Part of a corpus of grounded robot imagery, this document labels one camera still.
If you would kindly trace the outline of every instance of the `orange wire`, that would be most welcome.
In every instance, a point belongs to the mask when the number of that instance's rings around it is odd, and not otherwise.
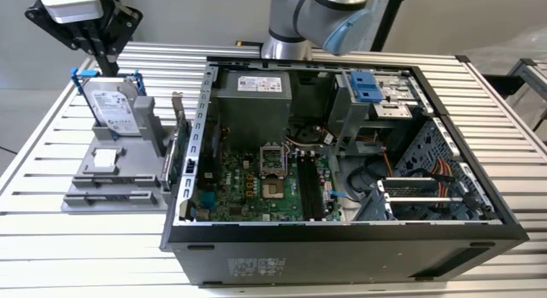
[[[382,155],[384,156],[384,162],[386,162],[386,166],[387,166],[387,175],[390,177],[394,177],[394,171],[391,170],[391,165],[390,165],[390,160],[387,159],[386,150],[383,150]]]
[[[440,175],[444,175],[443,161],[440,158],[438,158],[436,161],[439,162],[439,165],[440,165]],[[443,184],[439,183],[439,197],[443,197],[443,194],[444,194]]]
[[[448,170],[448,175],[452,176],[451,166],[448,165],[448,163],[444,160],[443,160],[443,163],[444,163],[446,169]],[[448,187],[444,188],[444,197],[447,197],[447,195],[448,195]]]

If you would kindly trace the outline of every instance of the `motherboard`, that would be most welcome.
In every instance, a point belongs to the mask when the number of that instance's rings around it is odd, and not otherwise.
[[[268,154],[260,157],[260,152],[223,153],[216,191],[202,192],[199,197],[199,220],[340,220],[336,199],[328,194],[332,177],[327,158],[288,154],[283,149],[280,153],[280,159]],[[282,166],[284,173],[278,174],[283,175],[263,172]]]

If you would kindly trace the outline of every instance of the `metal frame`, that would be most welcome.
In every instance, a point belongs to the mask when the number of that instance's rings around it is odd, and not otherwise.
[[[156,97],[156,115],[164,124],[175,122],[167,102],[174,90],[184,92],[184,110],[194,118],[206,57],[219,55],[258,58],[259,51],[256,47],[127,45],[119,61],[122,71],[140,68],[148,94]],[[531,241],[450,282],[207,290],[190,286],[176,259],[156,249],[163,214],[60,213],[63,196],[56,190],[68,187],[63,183],[78,169],[78,158],[91,142],[92,126],[91,112],[69,86],[0,178],[0,211],[7,213],[0,216],[4,248],[0,266],[7,275],[1,277],[1,287],[12,288],[3,290],[5,296],[528,298],[547,295],[547,161],[542,150],[535,148],[539,144],[522,131],[528,129],[514,123],[518,116],[492,91],[484,89],[483,77],[471,74],[454,56],[352,53],[340,58],[315,50],[314,57],[320,61],[407,63],[420,67]],[[59,156],[72,159],[60,160]],[[63,177],[40,177],[45,170]],[[90,271],[104,273],[91,276]]]
[[[508,72],[508,76],[518,76],[524,80],[531,89],[536,91],[543,100],[547,101],[547,63],[535,62],[531,59],[522,59]],[[542,113],[536,125],[532,127],[535,132],[547,119],[547,111]]]

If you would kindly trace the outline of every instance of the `cable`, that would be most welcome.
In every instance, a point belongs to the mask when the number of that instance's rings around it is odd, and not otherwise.
[[[444,167],[446,167],[446,169],[447,169],[447,171],[448,171],[448,176],[452,177],[452,168],[451,168],[451,166],[448,165],[448,163],[447,163],[443,159],[442,159],[442,162],[443,162]],[[443,197],[447,197],[447,196],[448,196],[448,187],[446,186],[446,187],[444,187]]]
[[[386,167],[387,167],[387,176],[394,177],[394,171],[391,169],[390,160],[387,159],[386,149],[382,150],[382,155],[384,157]]]
[[[302,142],[298,142],[298,140],[295,140],[291,136],[284,136],[284,138],[287,139],[287,141],[290,141],[294,145],[296,145],[296,146],[300,146],[300,147],[312,147],[312,146],[316,146],[316,145],[320,145],[320,144],[323,144],[322,142],[314,142],[314,143],[310,143],[310,141],[302,141]]]
[[[3,151],[8,152],[8,153],[15,154],[15,155],[19,154],[19,152],[12,151],[11,149],[7,149],[4,146],[0,146],[0,149],[1,149]]]
[[[364,192],[364,191],[371,191],[371,189],[360,189],[356,188],[351,182],[354,176],[360,173],[362,171],[364,171],[368,176],[374,179],[374,180],[379,180],[382,179],[384,176],[382,174],[378,174],[376,172],[374,172],[368,167],[371,164],[374,164],[376,161],[379,161],[380,159],[380,155],[372,156],[370,158],[366,159],[366,162],[356,167],[348,174],[348,176],[346,177],[346,184],[350,186],[350,189],[354,190],[355,192]]]
[[[342,192],[336,192],[336,191],[334,191],[334,190],[330,190],[330,191],[328,191],[328,194],[330,194],[330,195],[334,195],[335,197],[343,197],[344,199],[348,199],[348,200],[350,200],[351,202],[354,202],[354,203],[360,203],[360,201],[352,199],[352,198],[348,196],[348,194],[344,194],[344,193],[342,193]]]

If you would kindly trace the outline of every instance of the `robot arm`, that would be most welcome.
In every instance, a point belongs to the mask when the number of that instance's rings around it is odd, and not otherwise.
[[[116,58],[143,19],[119,0],[36,0],[25,17],[72,50],[95,56],[103,75],[118,74]]]
[[[262,57],[307,59],[310,42],[335,55],[355,50],[372,17],[366,4],[367,0],[272,0]]]

